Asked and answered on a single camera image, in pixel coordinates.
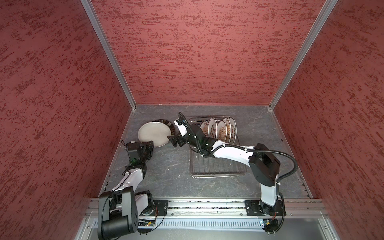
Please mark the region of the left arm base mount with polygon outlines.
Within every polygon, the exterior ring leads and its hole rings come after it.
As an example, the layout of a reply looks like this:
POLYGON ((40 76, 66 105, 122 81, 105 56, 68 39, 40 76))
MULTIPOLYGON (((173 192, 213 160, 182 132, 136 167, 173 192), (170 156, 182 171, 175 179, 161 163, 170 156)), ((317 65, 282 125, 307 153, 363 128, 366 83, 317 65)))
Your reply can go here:
POLYGON ((166 216, 168 213, 168 200, 153 200, 153 204, 150 204, 143 210, 141 216, 166 216))

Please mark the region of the plain white plate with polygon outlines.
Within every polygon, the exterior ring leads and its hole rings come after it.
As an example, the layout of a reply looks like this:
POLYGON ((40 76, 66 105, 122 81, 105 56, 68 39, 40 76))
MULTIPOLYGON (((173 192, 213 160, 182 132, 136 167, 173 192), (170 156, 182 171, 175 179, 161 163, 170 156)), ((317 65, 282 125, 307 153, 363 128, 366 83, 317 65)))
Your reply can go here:
POLYGON ((149 122, 142 125, 138 131, 140 142, 153 141, 154 147, 159 148, 169 142, 168 136, 171 136, 171 129, 161 122, 149 122))

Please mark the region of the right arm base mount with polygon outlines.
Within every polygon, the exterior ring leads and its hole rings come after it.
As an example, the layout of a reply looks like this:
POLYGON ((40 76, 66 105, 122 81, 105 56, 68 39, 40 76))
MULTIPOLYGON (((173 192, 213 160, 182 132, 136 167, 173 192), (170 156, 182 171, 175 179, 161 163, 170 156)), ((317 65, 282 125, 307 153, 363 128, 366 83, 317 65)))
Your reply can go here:
POLYGON ((273 207, 262 203, 260 200, 245 200, 245 209, 247 216, 279 217, 286 215, 286 211, 281 200, 277 200, 273 207))

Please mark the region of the dark rimmed patterned plate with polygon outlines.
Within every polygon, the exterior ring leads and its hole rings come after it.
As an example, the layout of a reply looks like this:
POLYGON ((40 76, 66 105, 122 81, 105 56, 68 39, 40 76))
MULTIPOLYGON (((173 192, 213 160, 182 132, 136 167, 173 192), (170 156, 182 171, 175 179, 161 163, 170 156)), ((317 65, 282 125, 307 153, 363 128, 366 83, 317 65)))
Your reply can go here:
POLYGON ((159 123, 167 125, 171 131, 171 136, 175 135, 176 129, 175 129, 175 126, 172 122, 165 120, 165 119, 158 119, 158 120, 155 120, 155 122, 159 122, 159 123))

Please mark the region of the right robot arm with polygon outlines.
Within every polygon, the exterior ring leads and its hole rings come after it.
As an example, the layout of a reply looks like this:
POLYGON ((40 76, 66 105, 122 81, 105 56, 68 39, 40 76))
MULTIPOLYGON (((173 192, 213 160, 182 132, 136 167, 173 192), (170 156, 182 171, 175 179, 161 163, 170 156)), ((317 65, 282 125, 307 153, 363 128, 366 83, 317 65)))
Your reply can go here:
POLYGON ((264 216, 272 216, 277 211, 277 202, 284 203, 284 196, 279 192, 280 182, 298 170, 297 160, 281 151, 269 150, 263 144, 240 146, 225 143, 204 135, 196 124, 190 124, 183 113, 178 113, 174 121, 179 133, 168 136, 174 147, 188 144, 202 158, 222 158, 241 163, 251 168, 254 178, 261 186, 259 211, 264 216), (290 159, 294 167, 288 173, 280 175, 281 162, 276 155, 290 159))

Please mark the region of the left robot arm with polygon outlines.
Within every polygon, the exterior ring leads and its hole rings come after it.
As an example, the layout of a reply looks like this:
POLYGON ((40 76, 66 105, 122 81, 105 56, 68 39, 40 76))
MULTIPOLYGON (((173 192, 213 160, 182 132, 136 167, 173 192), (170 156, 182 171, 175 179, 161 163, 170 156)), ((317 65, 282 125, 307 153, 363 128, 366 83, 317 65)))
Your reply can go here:
POLYGON ((145 209, 153 207, 149 191, 135 193, 144 180, 147 162, 152 158, 154 142, 122 142, 125 147, 129 165, 123 173, 123 179, 109 192, 99 196, 98 238, 100 240, 117 240, 133 234, 139 226, 139 215, 145 209))

